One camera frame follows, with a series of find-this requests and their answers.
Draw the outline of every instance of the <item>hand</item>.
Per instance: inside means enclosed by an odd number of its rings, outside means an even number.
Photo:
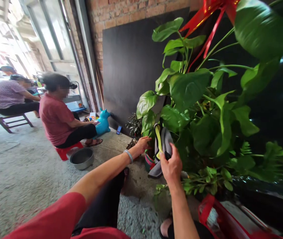
[[[144,153],[146,149],[149,149],[150,146],[148,145],[148,142],[151,140],[148,136],[142,137],[138,140],[135,146],[131,148],[131,153],[132,157],[135,159],[137,158],[140,154]]]
[[[166,160],[164,153],[160,153],[161,169],[167,181],[168,187],[181,185],[182,162],[179,152],[174,144],[170,143],[172,148],[171,159]]]

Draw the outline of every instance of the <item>bracelet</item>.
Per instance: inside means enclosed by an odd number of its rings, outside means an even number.
[[[134,162],[134,159],[132,158],[132,156],[131,156],[131,154],[129,153],[129,151],[126,149],[126,150],[124,150],[124,152],[126,152],[126,153],[128,154],[128,156],[129,156],[129,158],[130,158],[130,160],[131,160],[131,163],[133,163],[133,162]]]

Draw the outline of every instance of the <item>blue inflatable horse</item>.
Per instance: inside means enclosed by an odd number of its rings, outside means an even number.
[[[109,128],[109,123],[108,123],[108,117],[110,116],[110,113],[107,112],[107,109],[103,110],[101,108],[101,116],[100,118],[97,120],[100,122],[99,125],[96,126],[96,132],[97,135],[100,136],[104,133],[110,132],[110,128]]]

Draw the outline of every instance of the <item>red shopping bag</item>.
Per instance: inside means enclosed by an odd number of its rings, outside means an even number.
[[[215,239],[274,239],[280,236],[259,229],[253,234],[248,233],[244,227],[215,199],[208,195],[199,205],[199,220],[212,233]]]

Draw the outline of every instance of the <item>red bow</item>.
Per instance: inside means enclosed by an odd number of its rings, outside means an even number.
[[[237,4],[239,3],[240,0],[204,0],[203,1],[203,7],[200,8],[200,10],[193,16],[193,18],[179,31],[182,32],[184,30],[189,29],[187,35],[185,38],[187,38],[194,30],[196,30],[207,18],[214,13],[217,9],[221,10],[221,13],[214,25],[214,28],[208,37],[206,43],[204,44],[202,50],[200,53],[197,55],[197,57],[194,59],[194,61],[191,63],[190,67],[192,64],[199,58],[199,56],[204,52],[203,58],[207,57],[207,53],[209,50],[209,47],[211,45],[212,39],[214,37],[214,34],[220,24],[220,21],[222,19],[222,16],[224,12],[227,13],[231,23],[234,25],[234,20],[236,16],[236,9],[237,9]]]

